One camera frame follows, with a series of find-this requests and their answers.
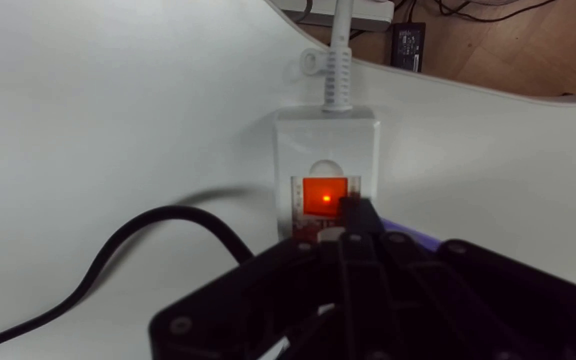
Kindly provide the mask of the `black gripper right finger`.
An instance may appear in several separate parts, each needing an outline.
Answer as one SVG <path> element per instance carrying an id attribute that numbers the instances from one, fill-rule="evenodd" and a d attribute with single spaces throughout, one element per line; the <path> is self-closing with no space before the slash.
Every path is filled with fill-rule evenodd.
<path id="1" fill-rule="evenodd" d="M 345 353 L 385 360 L 576 360 L 576 284 L 476 247 L 385 231 L 337 202 Z"/>

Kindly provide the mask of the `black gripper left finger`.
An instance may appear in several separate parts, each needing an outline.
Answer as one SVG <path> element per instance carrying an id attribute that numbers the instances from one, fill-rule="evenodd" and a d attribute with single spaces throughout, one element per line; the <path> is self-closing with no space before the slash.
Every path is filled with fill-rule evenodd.
<path id="1" fill-rule="evenodd" d="M 284 241 L 159 311 L 152 360 L 255 360 L 337 293 L 332 243 Z"/>

